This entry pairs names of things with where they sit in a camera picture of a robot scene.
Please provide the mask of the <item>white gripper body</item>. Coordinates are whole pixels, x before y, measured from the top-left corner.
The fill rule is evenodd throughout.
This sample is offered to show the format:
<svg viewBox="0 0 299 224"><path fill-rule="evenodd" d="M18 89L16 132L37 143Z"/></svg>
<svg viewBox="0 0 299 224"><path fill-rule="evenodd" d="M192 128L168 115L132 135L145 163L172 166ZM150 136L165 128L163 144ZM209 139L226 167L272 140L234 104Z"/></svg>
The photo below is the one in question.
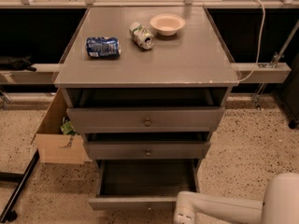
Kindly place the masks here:
<svg viewBox="0 0 299 224"><path fill-rule="evenodd" d="M195 224L195 213L187 208L177 208L174 213L174 224Z"/></svg>

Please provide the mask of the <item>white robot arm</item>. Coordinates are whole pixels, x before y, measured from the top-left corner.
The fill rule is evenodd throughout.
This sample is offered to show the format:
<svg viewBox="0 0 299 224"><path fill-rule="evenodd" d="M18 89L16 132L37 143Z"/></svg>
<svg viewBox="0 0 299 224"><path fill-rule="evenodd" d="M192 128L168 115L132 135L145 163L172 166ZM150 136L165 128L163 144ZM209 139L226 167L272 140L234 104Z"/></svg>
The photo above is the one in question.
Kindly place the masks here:
<svg viewBox="0 0 299 224"><path fill-rule="evenodd" d="M299 224L299 174L276 175L261 201L180 192L174 224L195 224L197 213L231 224Z"/></svg>

